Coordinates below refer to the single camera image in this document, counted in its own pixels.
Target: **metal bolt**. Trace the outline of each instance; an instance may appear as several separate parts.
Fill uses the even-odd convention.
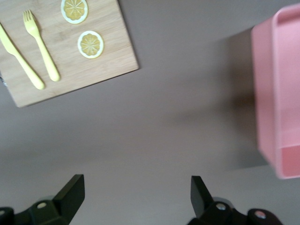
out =
[[[218,210],[225,210],[226,209],[226,206],[224,204],[222,204],[222,203],[218,203],[216,205],[216,207],[217,207]]]
[[[45,207],[46,205],[47,204],[45,202],[42,202],[42,203],[40,203],[40,204],[37,205],[37,208],[41,209],[41,208]]]
[[[264,214],[264,212],[262,212],[262,211],[256,211],[254,214],[260,219],[267,218],[266,214]]]

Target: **gray surface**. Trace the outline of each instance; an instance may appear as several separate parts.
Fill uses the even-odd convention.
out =
[[[84,173],[73,225],[184,225],[190,176],[238,210],[299,224],[299,179],[256,149],[250,29],[297,0],[121,0],[141,69],[18,109],[0,87],[0,205]]]

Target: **fork handle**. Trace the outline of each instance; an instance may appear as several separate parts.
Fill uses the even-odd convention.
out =
[[[60,80],[60,74],[58,73],[55,64],[53,63],[51,56],[41,38],[41,36],[36,37],[37,45],[42,53],[42,57],[46,66],[46,69],[48,71],[48,74],[50,76],[50,79],[53,81],[59,81]]]
[[[22,68],[24,69],[25,73],[27,74],[27,76],[29,77],[29,79],[33,83],[33,85],[39,90],[44,89],[45,85],[44,85],[43,81],[38,77],[38,75],[28,65],[28,63],[24,60],[24,58],[18,52],[15,53],[14,56],[17,58],[17,60],[21,64]]]

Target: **pink container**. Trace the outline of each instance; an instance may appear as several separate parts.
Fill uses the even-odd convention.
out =
[[[258,148],[282,179],[300,177],[300,4],[252,29]]]

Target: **wooden cutting board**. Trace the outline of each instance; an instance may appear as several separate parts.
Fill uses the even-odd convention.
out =
[[[36,89],[17,59],[0,42],[0,71],[18,107],[31,105],[138,69],[135,54],[117,0],[87,0],[89,14],[80,24],[70,24],[60,11],[61,0],[0,0],[0,22],[17,49],[44,81]],[[23,11],[30,9],[41,36],[60,73],[53,82],[38,45],[25,29]],[[83,57],[77,48],[87,30],[99,33],[104,51],[96,59]]]

